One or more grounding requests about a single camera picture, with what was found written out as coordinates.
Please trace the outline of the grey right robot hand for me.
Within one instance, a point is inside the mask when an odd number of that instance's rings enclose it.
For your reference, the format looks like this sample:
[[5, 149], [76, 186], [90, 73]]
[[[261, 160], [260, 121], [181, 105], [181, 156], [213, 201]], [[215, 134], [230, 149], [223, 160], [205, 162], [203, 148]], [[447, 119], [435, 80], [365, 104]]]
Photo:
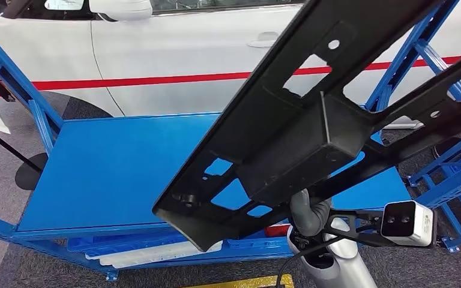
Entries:
[[307, 189], [294, 194], [289, 204], [293, 226], [303, 236], [316, 236], [326, 225], [330, 210], [333, 207], [332, 199], [317, 202], [310, 197]]

